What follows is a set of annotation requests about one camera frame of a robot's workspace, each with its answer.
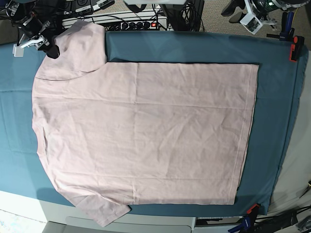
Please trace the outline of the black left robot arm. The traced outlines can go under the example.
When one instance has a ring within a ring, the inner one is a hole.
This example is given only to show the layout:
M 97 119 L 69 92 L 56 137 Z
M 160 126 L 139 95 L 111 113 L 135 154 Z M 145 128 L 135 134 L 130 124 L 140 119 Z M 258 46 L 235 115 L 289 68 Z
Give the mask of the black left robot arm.
M 237 7 L 244 10 L 247 14 L 255 17 L 262 24 L 273 22 L 269 19 L 269 13 L 275 10 L 288 11 L 308 4 L 310 0 L 230 0 L 222 10 L 221 15 L 230 17 L 234 14 Z

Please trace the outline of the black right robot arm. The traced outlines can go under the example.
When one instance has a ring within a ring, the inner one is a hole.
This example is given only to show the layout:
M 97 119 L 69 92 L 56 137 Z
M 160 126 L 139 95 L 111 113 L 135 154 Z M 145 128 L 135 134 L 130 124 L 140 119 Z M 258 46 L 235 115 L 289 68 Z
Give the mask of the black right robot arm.
M 42 22 L 35 11 L 35 2 L 19 3 L 10 0 L 2 9 L 7 16 L 1 16 L 11 22 L 17 28 L 17 32 L 23 32 L 18 36 L 17 42 L 13 45 L 13 55 L 23 57 L 24 49 L 35 47 L 43 51 L 49 58 L 56 59 L 60 55 L 59 47 L 55 44 L 54 35 L 49 31 L 51 22 Z

